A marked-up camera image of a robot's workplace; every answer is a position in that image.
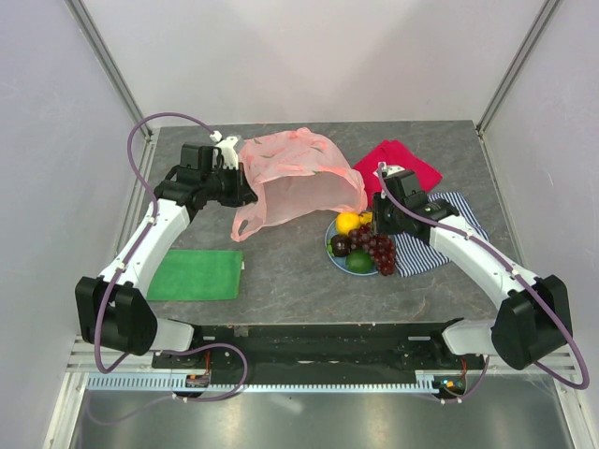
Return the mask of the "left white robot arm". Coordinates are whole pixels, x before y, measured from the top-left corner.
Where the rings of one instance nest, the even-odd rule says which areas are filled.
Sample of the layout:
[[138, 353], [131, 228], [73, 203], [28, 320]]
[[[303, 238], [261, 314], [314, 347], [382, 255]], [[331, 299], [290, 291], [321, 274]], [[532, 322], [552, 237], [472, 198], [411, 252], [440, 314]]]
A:
[[152, 190], [154, 198], [137, 230], [95, 277], [83, 277], [75, 298], [84, 341], [129, 355], [172, 351], [186, 368], [205, 357], [205, 345], [186, 323], [159, 319], [146, 296], [174, 240], [210, 201], [237, 208], [257, 196], [245, 178], [239, 136], [209, 146], [185, 144], [178, 165]]

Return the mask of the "purple grape bunch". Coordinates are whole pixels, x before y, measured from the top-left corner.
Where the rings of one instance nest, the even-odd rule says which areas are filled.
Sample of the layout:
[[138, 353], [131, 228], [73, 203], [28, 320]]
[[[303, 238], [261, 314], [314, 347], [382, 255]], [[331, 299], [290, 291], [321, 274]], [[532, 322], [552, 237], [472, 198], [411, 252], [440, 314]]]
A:
[[369, 225], [350, 231], [348, 237], [352, 240], [352, 252], [361, 249], [371, 256], [374, 263], [372, 272], [383, 276], [394, 273], [396, 250], [392, 239], [384, 234], [375, 234]]

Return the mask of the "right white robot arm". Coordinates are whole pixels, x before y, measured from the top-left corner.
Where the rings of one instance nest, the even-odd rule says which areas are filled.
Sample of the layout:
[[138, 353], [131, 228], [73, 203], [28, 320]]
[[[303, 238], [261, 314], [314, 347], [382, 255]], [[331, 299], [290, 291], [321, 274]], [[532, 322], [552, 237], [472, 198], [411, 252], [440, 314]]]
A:
[[415, 240], [448, 258], [494, 304], [490, 320], [458, 319], [429, 344], [431, 362], [450, 368], [463, 355], [497, 355], [522, 370], [572, 338], [568, 295], [556, 276], [541, 278], [506, 257], [443, 199], [431, 200], [416, 173], [380, 164], [381, 192], [373, 197], [378, 234]]

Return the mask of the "yellow lemon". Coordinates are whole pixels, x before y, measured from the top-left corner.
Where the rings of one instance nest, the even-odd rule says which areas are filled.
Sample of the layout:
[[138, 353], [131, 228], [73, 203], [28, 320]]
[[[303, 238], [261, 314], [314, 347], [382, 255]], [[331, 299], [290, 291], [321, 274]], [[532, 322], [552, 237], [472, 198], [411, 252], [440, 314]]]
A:
[[335, 228], [338, 234], [347, 236], [350, 231], [361, 226], [360, 215], [354, 212], [339, 213], [335, 220]]

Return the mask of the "pink plastic bag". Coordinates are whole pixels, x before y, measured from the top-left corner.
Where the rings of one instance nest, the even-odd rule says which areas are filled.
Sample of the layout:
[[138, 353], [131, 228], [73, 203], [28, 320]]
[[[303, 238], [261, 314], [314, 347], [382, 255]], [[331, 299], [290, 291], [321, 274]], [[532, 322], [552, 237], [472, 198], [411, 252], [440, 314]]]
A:
[[257, 202], [237, 209], [236, 242], [314, 211], [367, 209], [361, 174], [332, 140], [307, 127], [247, 139], [239, 160]]

